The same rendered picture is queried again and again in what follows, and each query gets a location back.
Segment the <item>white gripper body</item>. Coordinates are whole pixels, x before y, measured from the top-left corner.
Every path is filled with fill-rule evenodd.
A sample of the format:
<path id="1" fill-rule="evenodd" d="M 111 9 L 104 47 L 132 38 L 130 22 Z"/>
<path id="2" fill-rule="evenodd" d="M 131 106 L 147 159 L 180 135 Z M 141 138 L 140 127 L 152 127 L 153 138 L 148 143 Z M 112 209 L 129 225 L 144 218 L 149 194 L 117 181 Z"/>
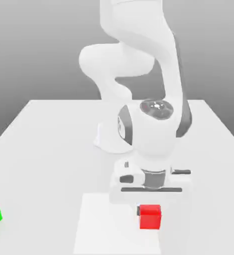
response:
<path id="1" fill-rule="evenodd" d="M 170 204 L 187 200 L 192 193 L 190 175 L 169 175 L 165 184 L 158 190 L 146 189 L 141 185 L 120 183 L 116 177 L 110 181 L 111 203 L 130 204 Z"/>

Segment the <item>small red cube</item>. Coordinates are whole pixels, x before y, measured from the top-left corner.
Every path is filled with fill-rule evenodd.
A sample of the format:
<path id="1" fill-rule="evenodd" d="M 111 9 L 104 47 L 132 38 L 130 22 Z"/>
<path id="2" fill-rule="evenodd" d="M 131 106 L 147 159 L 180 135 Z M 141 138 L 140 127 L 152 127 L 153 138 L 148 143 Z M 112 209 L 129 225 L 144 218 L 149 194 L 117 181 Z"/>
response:
<path id="1" fill-rule="evenodd" d="M 161 206 L 159 204 L 141 204 L 139 206 L 140 229 L 159 230 L 161 225 Z"/>

